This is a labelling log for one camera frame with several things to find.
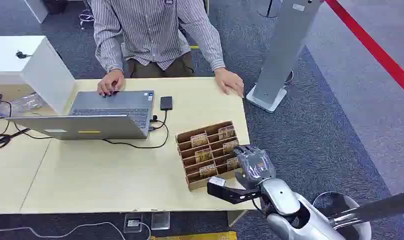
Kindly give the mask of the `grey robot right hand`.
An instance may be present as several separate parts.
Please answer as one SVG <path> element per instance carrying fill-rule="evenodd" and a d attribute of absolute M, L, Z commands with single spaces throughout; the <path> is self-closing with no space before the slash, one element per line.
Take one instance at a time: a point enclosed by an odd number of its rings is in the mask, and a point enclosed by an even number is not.
<path fill-rule="evenodd" d="M 268 179 L 276 178 L 276 168 L 265 150 L 254 145 L 238 145 L 232 149 L 231 155 L 237 157 L 242 173 L 235 178 L 247 190 L 255 189 Z"/>

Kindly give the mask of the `person's left hand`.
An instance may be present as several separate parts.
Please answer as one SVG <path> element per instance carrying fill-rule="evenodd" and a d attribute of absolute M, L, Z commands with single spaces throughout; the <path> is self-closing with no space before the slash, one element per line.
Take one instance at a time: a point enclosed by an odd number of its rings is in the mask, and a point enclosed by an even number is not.
<path fill-rule="evenodd" d="M 226 95 L 233 90 L 239 97 L 244 97 L 244 82 L 236 73 L 224 67 L 217 68 L 214 70 L 214 80 Z"/>

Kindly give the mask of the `person's right hand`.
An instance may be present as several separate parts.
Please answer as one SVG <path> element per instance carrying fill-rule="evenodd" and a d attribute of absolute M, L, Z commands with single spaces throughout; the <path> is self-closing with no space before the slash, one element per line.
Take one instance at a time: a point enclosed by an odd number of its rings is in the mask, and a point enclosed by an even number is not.
<path fill-rule="evenodd" d="M 113 96 L 123 89 L 124 73 L 120 69 L 110 70 L 97 84 L 97 92 L 102 97 Z"/>

